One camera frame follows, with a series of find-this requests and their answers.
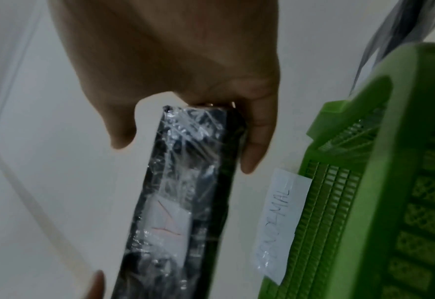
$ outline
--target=hand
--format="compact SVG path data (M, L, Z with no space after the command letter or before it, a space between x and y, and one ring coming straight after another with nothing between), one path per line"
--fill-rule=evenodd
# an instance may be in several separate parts
M277 0L50 0L51 12L114 148L135 137L134 109L172 91L190 105L236 107L252 172L277 121Z
M103 299L104 297L104 273L98 271L93 276L93 281L85 299Z

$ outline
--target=plastic crate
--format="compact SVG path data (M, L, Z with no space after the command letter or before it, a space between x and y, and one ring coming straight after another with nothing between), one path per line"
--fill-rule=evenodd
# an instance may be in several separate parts
M435 298L435 44L405 45L324 105L280 286L260 299Z

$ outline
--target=clear plastic wrapping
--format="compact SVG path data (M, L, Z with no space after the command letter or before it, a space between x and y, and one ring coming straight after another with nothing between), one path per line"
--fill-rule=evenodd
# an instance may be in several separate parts
M207 297L244 131L235 109L164 107L112 299Z

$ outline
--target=tile grout line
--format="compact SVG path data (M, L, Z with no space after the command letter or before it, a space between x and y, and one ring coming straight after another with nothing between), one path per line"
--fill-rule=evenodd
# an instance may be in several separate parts
M22 204L34 218L42 233L47 237L55 254L62 264L72 273L76 287L82 289L90 282L93 270L81 253L71 244L65 235L55 226L49 216L42 209L34 196L25 188L14 171L0 155L0 170L7 179L14 192L19 196Z

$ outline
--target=finger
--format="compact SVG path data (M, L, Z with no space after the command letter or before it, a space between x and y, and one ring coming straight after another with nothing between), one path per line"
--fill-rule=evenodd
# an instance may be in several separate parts
M104 296L104 273L98 271L94 274L92 284L85 299L103 299Z
M135 138L137 128L134 111L136 104L116 104L109 102L92 102L101 115L111 138L111 146L122 149Z
M243 173L252 173L267 153L277 122L277 94L236 103L247 121L248 135L241 158Z

